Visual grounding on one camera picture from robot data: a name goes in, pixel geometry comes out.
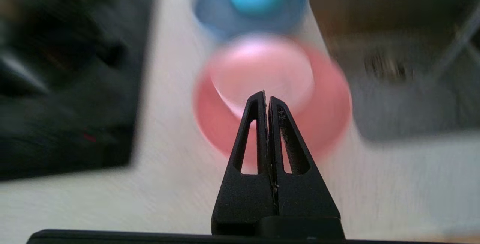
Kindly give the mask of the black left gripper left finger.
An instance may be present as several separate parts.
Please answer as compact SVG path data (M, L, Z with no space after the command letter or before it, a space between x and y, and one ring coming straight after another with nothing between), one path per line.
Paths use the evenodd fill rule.
M252 122L256 123L257 174L249 175L241 170ZM276 214L272 175L266 96L260 91L247 100L211 215L211 233L253 236L261 219Z

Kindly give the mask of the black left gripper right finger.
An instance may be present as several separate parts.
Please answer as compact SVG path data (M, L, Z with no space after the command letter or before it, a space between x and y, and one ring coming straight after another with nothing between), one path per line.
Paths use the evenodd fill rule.
M269 147L277 213L286 217L340 218L288 106L272 97Z

